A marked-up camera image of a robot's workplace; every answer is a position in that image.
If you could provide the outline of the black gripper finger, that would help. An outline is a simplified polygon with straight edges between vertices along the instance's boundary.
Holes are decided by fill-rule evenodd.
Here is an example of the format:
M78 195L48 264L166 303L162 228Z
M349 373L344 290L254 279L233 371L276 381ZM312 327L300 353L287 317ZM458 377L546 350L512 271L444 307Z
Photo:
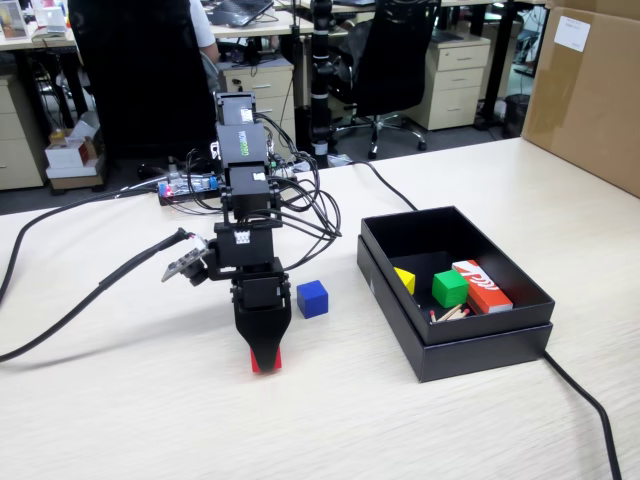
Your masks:
M280 342L291 322L290 310L240 310L236 328L248 343L260 371L276 369Z

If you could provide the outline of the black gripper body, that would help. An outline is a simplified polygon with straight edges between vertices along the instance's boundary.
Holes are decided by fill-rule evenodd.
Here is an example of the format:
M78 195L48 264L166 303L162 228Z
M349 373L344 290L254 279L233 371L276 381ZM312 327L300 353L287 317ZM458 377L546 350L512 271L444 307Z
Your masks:
M290 283L286 273L241 275L232 280L231 293L236 314L261 311L290 314Z

